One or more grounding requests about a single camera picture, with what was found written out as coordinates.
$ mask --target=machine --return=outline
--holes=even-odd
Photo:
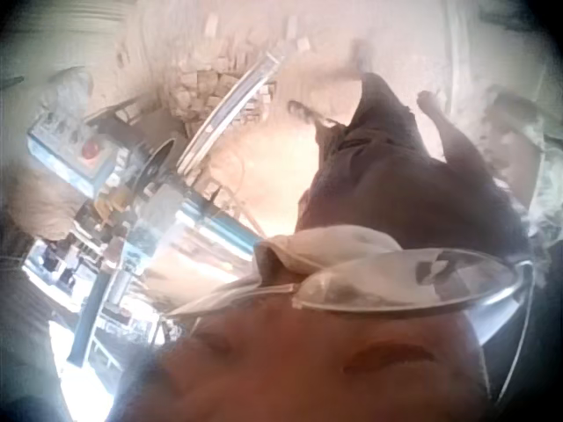
[[[190,141],[172,123],[162,128],[164,140],[155,146],[155,140],[147,139],[140,127],[163,111],[139,112],[139,98],[84,120],[55,106],[42,110],[28,131],[29,151],[87,197],[69,236],[98,269],[75,330],[71,363],[84,364],[100,311],[105,317],[122,320],[122,298],[131,283],[143,276],[172,225],[184,224],[190,242],[206,251],[210,262],[228,259],[236,267],[251,260],[252,247],[260,240],[255,231],[261,234],[260,227],[225,187],[217,186],[207,197],[196,191],[194,174],[221,133],[278,70],[287,53],[285,47],[279,47],[263,55]],[[175,162],[172,151],[178,148],[183,152]],[[230,197],[234,204],[230,211],[215,204],[219,193]],[[241,218],[254,229],[242,224]]]

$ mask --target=concrete floor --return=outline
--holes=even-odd
[[[479,138],[483,135],[486,90],[494,84],[536,100],[558,118],[563,114],[561,67],[545,37],[484,24],[471,2],[81,3],[110,8],[119,4],[121,14],[119,18],[112,15],[111,25],[107,19],[101,23],[83,19],[80,25],[86,30],[80,32],[76,16],[65,15],[69,24],[62,30],[41,27],[30,32],[27,28],[0,49],[5,64],[3,77],[29,76],[26,84],[2,93],[3,164],[8,157],[18,161],[26,153],[22,143],[29,124],[26,116],[32,115],[29,110],[33,109],[37,87],[45,75],[71,65],[86,65],[94,76],[90,103],[94,111],[138,93],[160,90],[171,69],[201,69],[218,55],[233,57],[248,45],[266,49],[285,37],[288,18],[297,16],[298,37],[307,36],[311,50],[293,56],[277,76],[277,92],[268,120],[222,137],[209,164],[213,176],[237,193],[268,235],[293,231],[297,201],[317,170],[314,132],[292,120],[285,112],[285,104],[288,99],[297,99],[328,117],[348,122],[360,97],[359,83],[345,76],[350,70],[350,47],[355,39],[372,43],[375,72],[414,110],[428,149],[437,157],[442,154],[437,133],[415,104],[419,91],[441,91],[449,97],[452,119],[476,141],[482,141]],[[209,13],[219,18],[212,40],[203,37]],[[40,178],[47,177],[40,170],[35,170],[37,173]],[[55,219],[57,212],[61,220],[72,215],[73,200],[66,193],[53,195],[65,192],[64,184],[50,178],[49,186],[55,186],[49,189],[50,195],[34,182],[20,194],[19,209],[32,210],[27,221],[43,221],[48,226],[48,220]],[[49,215],[43,212],[47,202],[52,210]],[[164,285],[163,279],[172,280],[170,288],[163,287],[166,294],[182,291],[185,295],[183,290],[189,287],[183,288],[182,280],[190,270],[180,263],[181,259],[167,261],[166,252],[159,253],[159,257],[163,258],[154,265],[158,277],[151,286],[157,288]]]

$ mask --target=person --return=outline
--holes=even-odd
[[[249,278],[178,310],[200,317],[189,335],[124,375],[110,421],[487,414],[482,349],[467,313],[370,311],[455,302],[481,288],[475,268],[500,279],[501,263],[525,259],[526,236],[432,94],[418,104],[440,132],[446,162],[430,157],[413,114],[361,56],[362,98],[349,125],[289,103],[316,125],[319,145],[296,233],[258,244]],[[468,282],[458,284],[454,274],[465,270]]]

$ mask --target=white cloth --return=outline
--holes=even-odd
[[[376,255],[403,251],[400,245],[385,233],[358,226],[331,226],[308,229],[291,236],[275,236],[255,247],[254,268],[264,280],[269,251],[291,272],[310,274],[325,282],[354,280],[361,291],[377,291],[385,300],[395,302],[439,301],[433,286],[407,283],[413,278],[414,268],[406,259],[403,266],[376,268]],[[439,250],[428,250],[428,253]],[[481,345],[485,344],[516,312],[518,303],[513,299],[494,306],[466,311]]]

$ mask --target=dark pants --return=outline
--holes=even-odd
[[[373,139],[428,155],[414,115],[374,73],[362,75],[362,98],[348,126],[339,123],[327,127],[322,120],[316,120],[315,127],[319,168],[336,152]]]

